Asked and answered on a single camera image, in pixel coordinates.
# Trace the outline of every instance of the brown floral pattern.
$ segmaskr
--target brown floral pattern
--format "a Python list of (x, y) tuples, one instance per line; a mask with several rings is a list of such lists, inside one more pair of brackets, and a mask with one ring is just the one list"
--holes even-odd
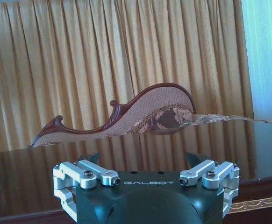
[(181, 104), (167, 105), (153, 111), (136, 122), (126, 133), (145, 133), (179, 127), (186, 121), (193, 122), (194, 114)]

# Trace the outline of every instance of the gold curtain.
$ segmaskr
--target gold curtain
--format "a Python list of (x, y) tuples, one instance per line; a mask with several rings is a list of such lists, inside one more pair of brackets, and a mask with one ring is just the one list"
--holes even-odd
[(198, 113), (253, 117), (240, 0), (0, 3), (0, 151), (26, 147), (56, 115), (92, 129), (161, 82)]

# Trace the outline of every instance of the screw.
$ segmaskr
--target screw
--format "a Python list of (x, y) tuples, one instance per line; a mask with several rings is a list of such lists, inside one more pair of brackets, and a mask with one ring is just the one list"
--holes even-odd
[(186, 180), (186, 179), (180, 179), (179, 183), (180, 183), (180, 185), (185, 186), (188, 183), (188, 180)]
[(115, 180), (113, 181), (113, 185), (116, 185), (116, 186), (118, 186), (120, 183), (121, 183), (120, 178), (117, 178), (117, 179), (115, 179)]
[(209, 170), (209, 171), (207, 172), (207, 176), (214, 177), (214, 176), (215, 176), (215, 171)]
[(93, 175), (93, 172), (91, 170), (84, 171), (84, 176), (85, 177), (91, 177), (92, 175)]

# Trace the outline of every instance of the upholstered backrest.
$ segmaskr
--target upholstered backrest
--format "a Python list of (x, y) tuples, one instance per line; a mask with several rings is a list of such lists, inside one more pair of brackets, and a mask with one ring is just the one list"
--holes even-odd
[(61, 124), (62, 117), (57, 116), (42, 129), (31, 146), (134, 133), (133, 127), (147, 116), (155, 116), (162, 108), (169, 108), (177, 113), (178, 110), (186, 110), (190, 115), (196, 113), (191, 95), (183, 87), (172, 83), (151, 86), (127, 104), (121, 105), (114, 100), (110, 104), (113, 112), (103, 126), (89, 131), (73, 130)]

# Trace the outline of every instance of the patterned fabric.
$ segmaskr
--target patterned fabric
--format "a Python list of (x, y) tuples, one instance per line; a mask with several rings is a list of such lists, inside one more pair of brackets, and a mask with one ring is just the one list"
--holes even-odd
[(167, 105), (136, 122), (126, 133), (145, 133), (179, 127), (186, 121), (194, 121), (194, 114), (181, 104)]
[(253, 120), (250, 118), (245, 118), (241, 116), (231, 115), (231, 116), (223, 116), (220, 114), (195, 114), (194, 121), (185, 121), (181, 126), (192, 126), (192, 125), (199, 125), (199, 124), (207, 124), (207, 123), (214, 123), (218, 121), (228, 121), (228, 120), (235, 120), (235, 119), (241, 119), (241, 120), (251, 120), (251, 121), (259, 121), (259, 122), (265, 122), (265, 123), (271, 123), (270, 120)]

